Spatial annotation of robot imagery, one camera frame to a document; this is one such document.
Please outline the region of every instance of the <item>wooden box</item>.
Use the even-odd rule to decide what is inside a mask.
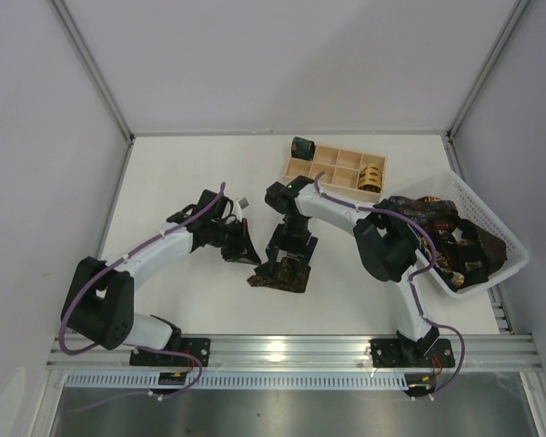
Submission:
[[[378,193],[358,189],[360,172],[368,164],[380,170],[382,187]],[[378,202],[385,188],[386,157],[343,148],[316,146],[312,161],[289,159],[284,180],[289,183],[299,175],[313,179],[320,171],[325,172],[320,180],[322,187],[356,200]]]

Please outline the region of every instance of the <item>white table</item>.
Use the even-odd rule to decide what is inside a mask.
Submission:
[[[449,168],[439,136],[306,136],[327,144],[388,156],[387,189],[439,168]],[[263,198],[280,180],[293,136],[140,137],[136,140],[104,256],[124,253],[159,230],[174,212],[196,203],[204,188],[246,197],[255,248],[265,247],[281,216]],[[384,285],[362,267],[354,239],[315,219],[319,238],[304,294],[251,288],[252,266],[226,263],[219,249],[201,248],[159,272],[136,293],[136,310],[174,322],[185,333],[390,334],[396,330]],[[496,334],[486,293],[454,300],[420,279],[431,317],[466,334]]]

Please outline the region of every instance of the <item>plastic laundry basket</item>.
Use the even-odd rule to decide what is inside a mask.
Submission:
[[[452,200],[457,206],[462,219],[469,219],[480,227],[489,231],[496,237],[506,242],[508,259],[501,266],[501,269],[493,273],[487,282],[466,287],[458,291],[451,290],[442,277],[432,269],[429,276],[436,288],[442,289],[455,299],[464,299],[499,284],[511,275],[517,273],[522,267],[528,264],[530,255],[521,242],[503,224],[493,211],[483,203],[477,194],[452,171],[440,170],[436,174],[423,176],[411,181],[408,184],[398,186],[382,194],[381,198],[390,196],[404,196],[406,198],[422,198],[424,196],[435,196],[443,200]],[[428,265],[427,259],[422,253],[418,253],[419,263]]]

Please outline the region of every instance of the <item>dark patterned cloth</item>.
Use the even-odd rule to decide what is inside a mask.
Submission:
[[[487,282],[507,259],[506,243],[471,221],[460,218],[455,204],[427,196],[416,200],[393,196],[395,210],[408,217],[431,236],[437,249],[435,270],[453,291]],[[455,230],[461,232],[459,240]],[[430,258],[429,245],[421,239]]]

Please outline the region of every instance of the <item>robotic arm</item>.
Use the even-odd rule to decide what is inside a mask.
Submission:
[[[351,199],[333,193],[332,197],[345,204],[352,203]],[[309,260],[318,242],[308,231],[308,221],[321,219],[352,235],[366,271],[388,283],[399,313],[397,334],[404,355],[410,362],[427,355],[439,337],[439,330],[420,316],[410,289],[408,279],[417,261],[419,241],[408,225],[384,214],[363,212],[323,198],[314,181],[302,176],[286,186],[278,182],[270,186],[265,201],[284,217],[268,243],[268,261],[258,266],[256,275],[248,280],[251,285],[305,292]],[[281,250],[287,256],[278,262]]]
[[[109,350],[120,344],[156,350],[168,346],[177,350],[176,344],[168,343],[178,341],[180,329],[159,317],[134,313],[135,291],[167,264],[206,245],[220,248],[227,262],[253,265],[261,262],[248,235],[247,220],[242,217],[242,210],[248,206],[244,198],[233,201],[223,196],[196,220],[190,221],[216,197],[217,193],[204,190],[196,205],[189,205],[169,217],[158,234],[128,252],[133,256],[111,257],[112,260],[124,258],[125,262],[93,284],[71,314],[68,328]],[[181,229],[169,231],[185,222],[188,224]],[[111,265],[112,261],[91,257],[79,262],[61,320],[81,289]]]

